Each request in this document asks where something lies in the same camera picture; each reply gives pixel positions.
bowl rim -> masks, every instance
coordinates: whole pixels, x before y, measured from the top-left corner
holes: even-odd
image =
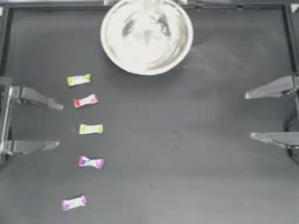
[[[113,15],[115,11],[117,10],[117,8],[126,4],[127,2],[130,2],[131,0],[121,0],[119,1],[113,7],[109,9],[103,22],[101,22],[101,27],[100,27],[100,42],[104,48],[104,51],[107,53],[107,56],[109,57],[109,59],[112,60],[112,62],[121,68],[124,69],[127,72],[130,72],[131,74],[140,74],[140,75],[156,75],[156,74],[163,74],[167,71],[170,71],[172,68],[175,68],[179,63],[183,61],[184,57],[187,56],[191,48],[192,48],[192,39],[194,39],[194,30],[192,30],[192,21],[190,19],[190,16],[187,14],[187,12],[184,11],[183,7],[174,1],[174,0],[164,0],[168,4],[171,4],[176,10],[182,13],[182,16],[184,18],[186,21],[186,25],[187,25],[187,32],[188,32],[188,40],[187,40],[187,45],[183,49],[182,54],[179,55],[179,57],[174,60],[174,62],[167,65],[163,66],[162,68],[158,68],[155,70],[140,70],[139,68],[134,68],[132,66],[127,66],[126,63],[121,63],[121,61],[119,61],[111,51],[108,50],[108,42],[107,42],[107,35],[105,35],[105,29],[108,27],[108,22],[109,22],[109,18]]]

metal bowl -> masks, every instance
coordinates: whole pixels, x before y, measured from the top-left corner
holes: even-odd
[[[100,30],[107,56],[132,74],[171,70],[192,46],[192,22],[174,0],[121,0]]]

wrapped candy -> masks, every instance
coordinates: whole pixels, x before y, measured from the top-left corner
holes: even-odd
[[[68,77],[69,87],[73,87],[73,86],[77,86],[80,84],[89,83],[89,82],[91,82],[91,74],[89,73],[85,75],[81,75],[81,76]]]
[[[95,94],[92,94],[91,96],[83,98],[83,99],[73,99],[73,103],[75,103],[75,108],[80,108],[84,107],[89,104],[96,104],[99,103],[99,98]]]
[[[79,167],[93,166],[99,170],[101,170],[104,163],[105,163],[104,158],[89,159],[89,158],[87,158],[84,156],[79,156]]]
[[[64,199],[61,201],[61,210],[68,211],[75,207],[84,207],[87,205],[87,196],[81,195],[76,199]]]
[[[79,126],[79,133],[81,135],[93,134],[93,133],[101,134],[103,133],[103,124],[99,124],[99,125],[81,124]]]

pink candy wrapper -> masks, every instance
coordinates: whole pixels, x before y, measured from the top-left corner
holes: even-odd
[[[73,99],[73,103],[75,103],[75,108],[77,109],[77,108],[80,108],[83,106],[87,106],[89,104],[99,103],[99,98],[97,98],[97,96],[95,94],[92,94],[87,98]]]
[[[103,168],[104,163],[105,163],[104,158],[89,159],[84,156],[79,156],[79,167],[93,166],[100,170]]]
[[[68,211],[75,207],[84,207],[87,205],[87,196],[80,196],[76,199],[64,199],[61,201],[61,210]]]

yellow candy wrapper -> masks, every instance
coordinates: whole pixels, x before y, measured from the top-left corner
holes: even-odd
[[[101,134],[103,133],[103,124],[100,124],[100,125],[85,125],[85,124],[81,124],[79,126],[79,133],[81,135],[93,134],[93,133]]]
[[[80,84],[89,83],[89,82],[91,82],[91,74],[89,73],[85,75],[81,75],[81,76],[68,77],[69,87],[73,87],[73,86],[77,86]]]

